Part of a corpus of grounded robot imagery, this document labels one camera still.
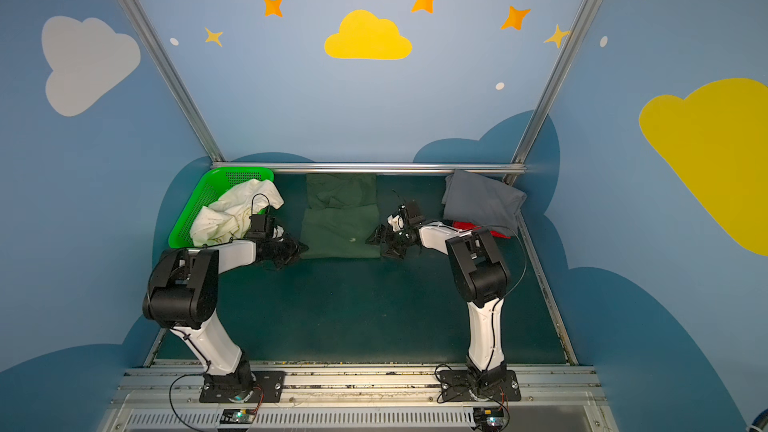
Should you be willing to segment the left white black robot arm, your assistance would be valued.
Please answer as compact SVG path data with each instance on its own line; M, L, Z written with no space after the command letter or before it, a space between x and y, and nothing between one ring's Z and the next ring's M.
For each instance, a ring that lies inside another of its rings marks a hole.
M280 270L297 262L308 247L267 215L251 217L242 239L201 248L168 249L148 280L145 318L180 338L199 359L204 383L213 388L253 387L245 352L226 332L217 315L219 276L267 261Z

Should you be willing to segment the dark green t-shirt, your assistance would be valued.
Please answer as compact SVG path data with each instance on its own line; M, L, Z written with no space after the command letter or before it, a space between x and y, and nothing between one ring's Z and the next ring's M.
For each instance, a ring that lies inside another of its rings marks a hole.
M368 242L380 225L374 174L309 174L308 208L300 242L304 259L376 259L380 246Z

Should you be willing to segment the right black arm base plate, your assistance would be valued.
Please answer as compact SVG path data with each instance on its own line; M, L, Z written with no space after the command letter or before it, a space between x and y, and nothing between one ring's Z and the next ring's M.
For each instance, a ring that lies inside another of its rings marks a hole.
M438 403L447 402L519 402L522 394L517 376L508 370L499 381L478 385L468 370L438 369L434 372L440 387Z

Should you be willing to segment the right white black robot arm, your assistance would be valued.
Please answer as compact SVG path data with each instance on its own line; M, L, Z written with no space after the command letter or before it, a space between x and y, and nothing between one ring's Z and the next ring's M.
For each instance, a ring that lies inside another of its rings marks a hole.
M418 204L410 201L378 225L366 243L381 246L384 256L397 259L403 259L416 245L445 254L454 285L468 307L470 385L481 390L506 378L501 312L511 277L489 229L458 229L440 221L428 222Z

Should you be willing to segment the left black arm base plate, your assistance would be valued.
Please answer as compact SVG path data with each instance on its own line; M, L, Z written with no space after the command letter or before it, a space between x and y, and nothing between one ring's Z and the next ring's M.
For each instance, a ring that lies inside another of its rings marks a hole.
M258 404L277 403L281 399L283 371L251 371L245 374L203 376L201 403Z

